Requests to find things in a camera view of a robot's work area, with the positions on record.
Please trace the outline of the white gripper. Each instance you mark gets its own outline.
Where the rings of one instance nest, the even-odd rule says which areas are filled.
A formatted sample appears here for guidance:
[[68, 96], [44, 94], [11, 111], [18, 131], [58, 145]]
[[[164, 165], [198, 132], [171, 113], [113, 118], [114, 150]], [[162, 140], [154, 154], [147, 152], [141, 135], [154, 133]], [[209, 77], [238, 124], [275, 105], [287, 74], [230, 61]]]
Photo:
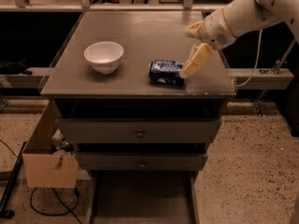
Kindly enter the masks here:
[[179, 71], [179, 76], [183, 79], [191, 77], [201, 69], [212, 57], [213, 49], [225, 49], [236, 41], [222, 9], [213, 11], [203, 21], [186, 26], [183, 32], [187, 37], [200, 38], [202, 42], [206, 42], [192, 46], [187, 61]]

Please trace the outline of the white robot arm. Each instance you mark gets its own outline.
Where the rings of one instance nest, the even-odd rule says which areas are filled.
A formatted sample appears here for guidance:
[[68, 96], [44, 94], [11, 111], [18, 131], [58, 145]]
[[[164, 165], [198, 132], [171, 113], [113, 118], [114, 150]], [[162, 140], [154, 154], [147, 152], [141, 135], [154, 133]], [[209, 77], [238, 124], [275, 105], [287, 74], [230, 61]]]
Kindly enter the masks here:
[[210, 59], [213, 50], [225, 49], [242, 35], [284, 22], [299, 42], [299, 0], [234, 0], [203, 20], [184, 29], [188, 37], [201, 41], [179, 72], [191, 77]]

